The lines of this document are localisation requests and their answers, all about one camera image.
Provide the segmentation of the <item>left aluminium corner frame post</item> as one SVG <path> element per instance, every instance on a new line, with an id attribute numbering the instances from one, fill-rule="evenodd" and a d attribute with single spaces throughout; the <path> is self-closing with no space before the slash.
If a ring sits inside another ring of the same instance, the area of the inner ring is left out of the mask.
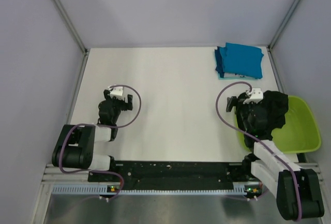
<path id="1" fill-rule="evenodd" d="M 60 18 L 62 19 L 64 25 L 67 27 L 67 30 L 69 31 L 69 34 L 74 39 L 75 43 L 79 47 L 80 51 L 83 54 L 86 54 L 88 49 L 84 45 L 80 35 L 77 32 L 77 29 L 75 28 L 72 20 L 70 19 L 65 7 L 63 6 L 61 0 L 51 0 L 54 4 L 55 9 L 57 10 Z"/>

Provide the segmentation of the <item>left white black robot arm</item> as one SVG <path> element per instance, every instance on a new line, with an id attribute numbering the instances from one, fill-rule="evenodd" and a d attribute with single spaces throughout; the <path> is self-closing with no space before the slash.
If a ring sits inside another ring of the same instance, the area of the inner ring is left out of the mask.
<path id="1" fill-rule="evenodd" d="M 127 101 L 107 98 L 99 104 L 97 125 L 65 125 L 52 154 L 52 164 L 65 173 L 92 171 L 106 181 L 124 168 L 154 167 L 163 163 L 237 162 L 235 132 L 214 117 L 203 118 L 202 110 L 181 105 L 156 111 L 140 105 L 128 130 L 115 124 L 123 111 L 132 110 Z"/>

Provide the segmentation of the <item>aluminium corner frame post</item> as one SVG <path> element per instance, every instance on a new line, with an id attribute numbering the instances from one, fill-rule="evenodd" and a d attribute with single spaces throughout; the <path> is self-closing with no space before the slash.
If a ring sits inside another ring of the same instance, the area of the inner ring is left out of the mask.
<path id="1" fill-rule="evenodd" d="M 67 27 L 67 30 L 69 31 L 69 34 L 74 39 L 75 43 L 79 47 L 80 51 L 83 54 L 86 54 L 88 49 L 84 45 L 80 35 L 77 32 L 77 29 L 75 28 L 72 20 L 70 19 L 65 7 L 63 6 L 61 0 L 51 0 L 54 4 L 55 9 L 57 10 L 60 18 L 62 19 L 64 25 Z"/>
<path id="2" fill-rule="evenodd" d="M 273 35 L 269 45 L 268 50 L 271 52 L 276 44 L 278 43 L 280 37 L 282 36 L 282 33 L 286 29 L 287 25 L 291 21 L 292 17 L 294 16 L 296 10 L 300 6 L 300 4 L 303 2 L 303 0 L 293 0 L 288 11 L 286 12 L 284 18 L 282 19 L 280 25 L 278 26 L 275 34 Z"/>

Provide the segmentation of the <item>teal blue t-shirt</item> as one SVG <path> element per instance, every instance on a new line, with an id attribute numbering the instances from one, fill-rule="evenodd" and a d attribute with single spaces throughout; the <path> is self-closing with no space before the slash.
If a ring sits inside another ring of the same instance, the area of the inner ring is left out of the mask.
<path id="1" fill-rule="evenodd" d="M 225 73 L 254 79 L 263 78 L 261 63 L 264 54 L 260 48 L 226 43 L 225 47 L 219 48 L 219 51 Z"/>

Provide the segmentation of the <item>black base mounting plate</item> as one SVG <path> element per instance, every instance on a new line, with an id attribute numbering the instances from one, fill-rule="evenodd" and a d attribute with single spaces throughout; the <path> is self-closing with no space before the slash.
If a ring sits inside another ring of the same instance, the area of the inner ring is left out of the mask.
<path id="1" fill-rule="evenodd" d="M 266 190 L 241 162 L 118 160 L 111 171 L 122 176 L 125 190 L 227 190 L 236 184 L 247 192 Z"/>

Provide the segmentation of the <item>black t-shirt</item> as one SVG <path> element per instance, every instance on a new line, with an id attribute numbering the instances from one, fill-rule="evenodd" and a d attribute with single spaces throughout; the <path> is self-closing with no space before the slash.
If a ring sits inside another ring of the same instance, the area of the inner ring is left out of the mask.
<path id="1" fill-rule="evenodd" d="M 272 140 L 272 131 L 276 128 L 281 129 L 285 125 L 285 114 L 289 110 L 289 97 L 277 91 L 265 91 L 264 104 L 268 110 L 269 133 L 268 138 L 258 138 L 259 140 Z"/>

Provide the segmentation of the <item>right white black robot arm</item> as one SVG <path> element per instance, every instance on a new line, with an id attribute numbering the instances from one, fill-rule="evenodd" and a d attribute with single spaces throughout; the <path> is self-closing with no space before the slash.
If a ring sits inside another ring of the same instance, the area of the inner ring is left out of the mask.
<path id="1" fill-rule="evenodd" d="M 292 162 L 287 154 L 313 152 L 321 145 L 315 118 L 299 97 L 277 91 L 242 93 L 228 99 L 235 110 L 243 147 L 251 151 L 241 168 L 242 176 L 256 177 L 276 199 L 285 220 L 324 215 L 319 177 L 313 169 Z"/>

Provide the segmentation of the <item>navy cartoon print folded shirt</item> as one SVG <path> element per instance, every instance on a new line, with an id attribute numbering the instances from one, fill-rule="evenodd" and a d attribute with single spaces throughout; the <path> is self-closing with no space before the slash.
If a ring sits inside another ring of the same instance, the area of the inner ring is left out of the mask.
<path id="1" fill-rule="evenodd" d="M 221 47 L 217 47 L 217 49 L 214 50 L 215 62 L 216 62 L 215 71 L 217 72 L 217 74 L 220 74 L 222 77 L 224 77 L 225 75 L 230 75 L 230 74 L 244 76 L 244 75 L 241 75 L 241 74 L 229 73 L 229 72 L 224 71 L 224 69 L 223 69 L 223 60 L 222 60 L 222 56 L 221 56 L 221 53 L 220 53 L 220 49 L 221 49 Z"/>

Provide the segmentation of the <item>lime green plastic basin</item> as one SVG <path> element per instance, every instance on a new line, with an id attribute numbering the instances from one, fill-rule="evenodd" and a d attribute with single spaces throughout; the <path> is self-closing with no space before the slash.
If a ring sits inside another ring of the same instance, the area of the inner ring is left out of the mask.
<path id="1" fill-rule="evenodd" d="M 289 110 L 285 114 L 285 125 L 272 131 L 275 145 L 288 154 L 307 153 L 318 150 L 321 146 L 321 136 L 317 122 L 308 104 L 299 97 L 289 97 Z M 239 140 L 242 146 L 253 150 L 257 137 L 251 138 L 248 135 L 239 133 Z"/>

